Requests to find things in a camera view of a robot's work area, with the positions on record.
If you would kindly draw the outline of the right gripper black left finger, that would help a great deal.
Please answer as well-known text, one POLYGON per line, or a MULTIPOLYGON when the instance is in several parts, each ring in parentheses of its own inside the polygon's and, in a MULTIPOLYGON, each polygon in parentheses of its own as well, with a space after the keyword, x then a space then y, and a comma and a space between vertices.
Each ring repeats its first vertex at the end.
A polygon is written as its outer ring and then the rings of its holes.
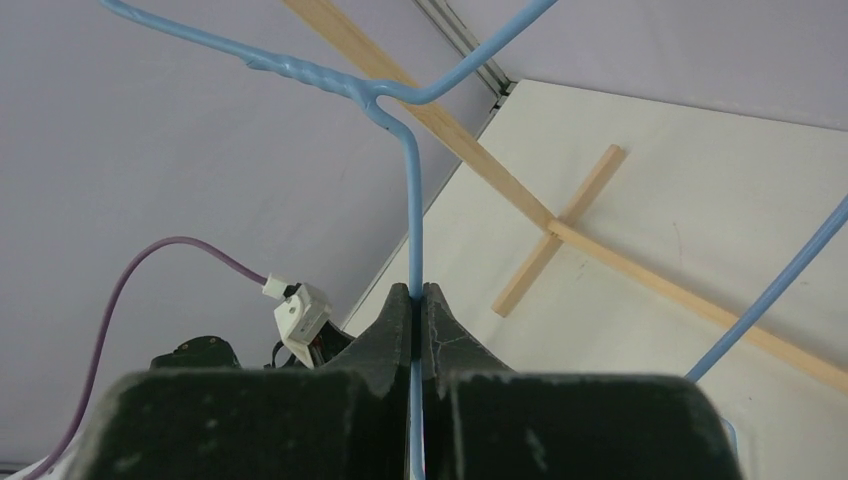
POLYGON ((313 369, 157 369, 102 399, 70 479, 404 479, 413 304, 313 369))

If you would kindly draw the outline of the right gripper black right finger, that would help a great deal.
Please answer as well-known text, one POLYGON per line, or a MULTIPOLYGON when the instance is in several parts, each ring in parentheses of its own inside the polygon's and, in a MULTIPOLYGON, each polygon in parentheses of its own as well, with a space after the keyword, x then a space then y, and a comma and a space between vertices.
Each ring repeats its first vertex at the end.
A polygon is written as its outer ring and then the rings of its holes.
POLYGON ((519 373, 423 287, 421 369, 430 479, 738 479, 719 415, 669 375, 519 373))

